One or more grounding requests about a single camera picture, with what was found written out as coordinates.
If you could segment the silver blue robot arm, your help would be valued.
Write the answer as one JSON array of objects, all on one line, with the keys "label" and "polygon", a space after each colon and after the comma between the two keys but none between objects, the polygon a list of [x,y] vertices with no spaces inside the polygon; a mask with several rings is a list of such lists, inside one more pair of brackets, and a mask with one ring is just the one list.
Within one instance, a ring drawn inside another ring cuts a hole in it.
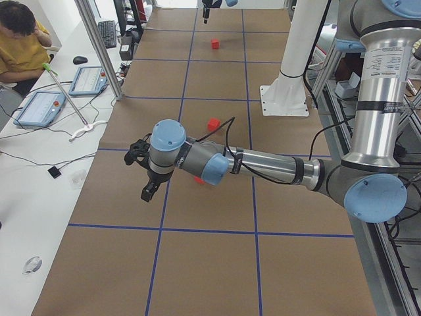
[{"label": "silver blue robot arm", "polygon": [[217,185],[225,174],[249,174],[281,185],[303,185],[367,223],[398,215],[407,189],[398,178],[394,147],[403,111],[413,45],[420,39],[419,1],[340,1],[335,40],[340,49],[364,52],[351,148],[339,163],[263,153],[204,136],[187,136],[176,120],[162,120],[146,140],[132,144],[125,162],[146,168],[144,201],[174,169]]},{"label": "silver blue robot arm", "polygon": [[203,4],[203,22],[206,24],[209,20],[211,9],[219,9],[223,2],[228,7],[233,7],[237,5],[238,0],[202,0],[201,2]]}]

